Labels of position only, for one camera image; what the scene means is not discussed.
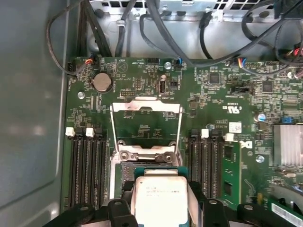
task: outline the screw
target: screw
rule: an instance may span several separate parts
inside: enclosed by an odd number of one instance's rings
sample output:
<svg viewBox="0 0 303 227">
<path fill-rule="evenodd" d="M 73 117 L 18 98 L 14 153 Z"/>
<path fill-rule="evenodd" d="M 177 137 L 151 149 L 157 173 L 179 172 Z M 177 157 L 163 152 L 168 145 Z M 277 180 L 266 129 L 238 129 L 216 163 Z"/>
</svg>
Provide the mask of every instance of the screw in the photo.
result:
<svg viewBox="0 0 303 227">
<path fill-rule="evenodd" d="M 122 160 L 127 160 L 128 159 L 128 154 L 126 152 L 121 153 L 121 159 Z"/>
<path fill-rule="evenodd" d="M 81 207 L 80 210 L 84 211 L 84 210 L 88 210 L 88 207 Z"/>
<path fill-rule="evenodd" d="M 253 208 L 252 206 L 250 206 L 250 205 L 245 205 L 244 208 L 247 209 L 247 210 L 253 210 L 253 209 L 254 209 L 254 208 Z"/>
<path fill-rule="evenodd" d="M 171 63 L 170 63 L 169 61 L 166 62 L 166 63 L 164 63 L 164 68 L 165 68 L 166 70 L 170 70 L 171 67 L 172 67 L 172 65 L 171 65 Z"/>
<path fill-rule="evenodd" d="M 83 91 L 79 91 L 78 92 L 78 98 L 79 99 L 84 99 L 84 97 L 85 97 L 85 93 Z"/>
<path fill-rule="evenodd" d="M 171 156 L 170 156 L 170 155 L 167 155 L 167 156 L 166 156 L 166 160 L 167 160 L 168 162 L 170 162 L 170 161 L 171 161 Z"/>
<path fill-rule="evenodd" d="M 212 205 L 215 205 L 215 204 L 217 204 L 218 202 L 217 202 L 216 200 L 210 200 L 209 203 L 212 204 Z"/>
<path fill-rule="evenodd" d="M 265 161 L 265 158 L 262 156 L 262 155 L 258 155 L 257 158 L 256 158 L 256 162 L 258 163 L 262 163 Z"/>
</svg>

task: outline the integrated circuit chip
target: integrated circuit chip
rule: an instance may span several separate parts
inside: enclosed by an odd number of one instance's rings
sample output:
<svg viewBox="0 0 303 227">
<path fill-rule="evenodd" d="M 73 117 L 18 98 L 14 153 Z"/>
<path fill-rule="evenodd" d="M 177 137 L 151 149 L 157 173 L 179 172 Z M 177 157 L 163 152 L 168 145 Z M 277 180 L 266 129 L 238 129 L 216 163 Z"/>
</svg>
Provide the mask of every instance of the integrated circuit chip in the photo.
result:
<svg viewBox="0 0 303 227">
<path fill-rule="evenodd" d="M 197 109 L 198 108 L 198 103 L 197 102 L 189 102 L 189 107 L 192 109 Z"/>
<path fill-rule="evenodd" d="M 189 114 L 191 117 L 195 117 L 197 116 L 197 110 L 191 110 Z"/>
<path fill-rule="evenodd" d="M 273 92 L 273 82 L 271 80 L 264 80 L 262 83 L 263 92 Z"/>
<path fill-rule="evenodd" d="M 169 87 L 170 87 L 170 89 L 173 89 L 173 90 L 178 89 L 178 82 L 177 81 L 171 81 L 169 83 Z"/>
<path fill-rule="evenodd" d="M 217 72 L 212 72 L 209 74 L 209 83 L 210 84 L 219 84 L 220 83 L 220 74 Z"/>
<path fill-rule="evenodd" d="M 223 190 L 225 194 L 232 195 L 232 185 L 228 182 L 224 182 Z"/>
<path fill-rule="evenodd" d="M 232 158 L 232 147 L 231 146 L 224 146 L 224 157 L 231 159 Z"/>
</svg>

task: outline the usb port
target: usb port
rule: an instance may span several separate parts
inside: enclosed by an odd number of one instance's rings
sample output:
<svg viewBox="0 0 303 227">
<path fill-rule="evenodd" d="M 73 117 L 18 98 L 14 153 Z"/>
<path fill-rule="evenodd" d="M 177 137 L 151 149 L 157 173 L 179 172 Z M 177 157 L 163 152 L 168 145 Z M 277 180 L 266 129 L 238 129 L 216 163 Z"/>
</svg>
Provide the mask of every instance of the usb port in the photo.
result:
<svg viewBox="0 0 303 227">
<path fill-rule="evenodd" d="M 159 92 L 160 93 L 165 93 L 165 80 L 160 80 L 160 83 L 159 83 Z"/>
</svg>

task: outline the wire connector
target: wire connector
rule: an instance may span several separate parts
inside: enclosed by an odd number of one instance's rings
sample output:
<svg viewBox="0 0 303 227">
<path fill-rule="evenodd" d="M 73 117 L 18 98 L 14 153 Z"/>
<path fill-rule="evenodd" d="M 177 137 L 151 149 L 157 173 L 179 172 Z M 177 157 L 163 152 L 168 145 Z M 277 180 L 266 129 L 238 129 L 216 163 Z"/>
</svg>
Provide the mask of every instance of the wire connector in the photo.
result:
<svg viewBox="0 0 303 227">
<path fill-rule="evenodd" d="M 126 27 L 126 21 L 125 20 L 117 20 L 116 21 L 116 24 L 117 24 L 117 26 L 119 26 L 119 27 Z"/>
<path fill-rule="evenodd" d="M 202 27 L 207 27 L 209 25 L 209 22 L 211 21 L 212 19 L 212 12 L 207 12 L 207 13 L 204 13 L 201 20 L 200 20 L 200 23 L 199 23 L 199 28 L 201 29 Z"/>
</svg>

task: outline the mounting screw hole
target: mounting screw hole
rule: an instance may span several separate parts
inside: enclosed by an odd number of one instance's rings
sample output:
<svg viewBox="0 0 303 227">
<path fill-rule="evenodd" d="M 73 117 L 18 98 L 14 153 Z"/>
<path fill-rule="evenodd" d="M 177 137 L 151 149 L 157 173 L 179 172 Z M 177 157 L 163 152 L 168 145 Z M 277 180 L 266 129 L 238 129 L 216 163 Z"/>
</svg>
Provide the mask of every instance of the mounting screw hole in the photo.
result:
<svg viewBox="0 0 303 227">
<path fill-rule="evenodd" d="M 260 12 L 260 14 L 259 14 L 260 18 L 266 18 L 268 16 L 269 16 L 269 11 L 263 11 L 263 12 Z"/>
</svg>

